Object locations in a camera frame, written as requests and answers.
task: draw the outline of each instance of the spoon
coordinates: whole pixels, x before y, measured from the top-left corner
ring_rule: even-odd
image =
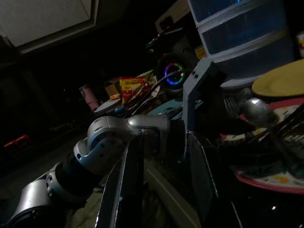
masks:
[[[244,102],[243,113],[252,124],[267,128],[272,143],[285,158],[289,172],[296,178],[304,179],[304,163],[290,153],[288,147],[275,136],[272,124],[276,115],[266,103],[261,99],[251,98]]]

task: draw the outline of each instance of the yellow plate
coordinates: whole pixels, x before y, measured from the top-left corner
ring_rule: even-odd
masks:
[[[252,90],[262,96],[303,95],[304,59],[269,71],[254,82]]]

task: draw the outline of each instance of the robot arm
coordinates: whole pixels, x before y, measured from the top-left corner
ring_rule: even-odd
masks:
[[[93,188],[121,158],[128,142],[138,131],[156,136],[160,156],[165,156],[170,121],[164,116],[137,115],[128,119],[104,116],[89,127],[66,159],[28,184],[23,190],[9,227],[43,222],[59,227],[63,212],[83,207]]]

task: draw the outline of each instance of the plastic storage drawer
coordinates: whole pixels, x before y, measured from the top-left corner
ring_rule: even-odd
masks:
[[[289,37],[284,37],[244,55],[217,62],[217,65],[227,74],[229,81],[260,76],[292,61],[294,61],[292,41]]]
[[[200,22],[207,17],[243,0],[189,0],[195,20]]]
[[[284,6],[274,0],[199,33],[209,55],[248,43],[265,34],[287,29]]]

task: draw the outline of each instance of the rgb light ring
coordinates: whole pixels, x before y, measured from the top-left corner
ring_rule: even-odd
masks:
[[[170,67],[178,67],[180,69],[180,71],[182,71],[181,75],[180,75],[180,79],[178,82],[174,82],[174,81],[171,81],[170,80],[170,77],[167,78],[167,82],[170,84],[170,85],[178,85],[179,83],[181,83],[183,80],[184,80],[184,77],[185,77],[185,73],[184,73],[184,68],[178,64],[178,63],[169,63],[165,69],[165,76],[168,75],[168,70]]]

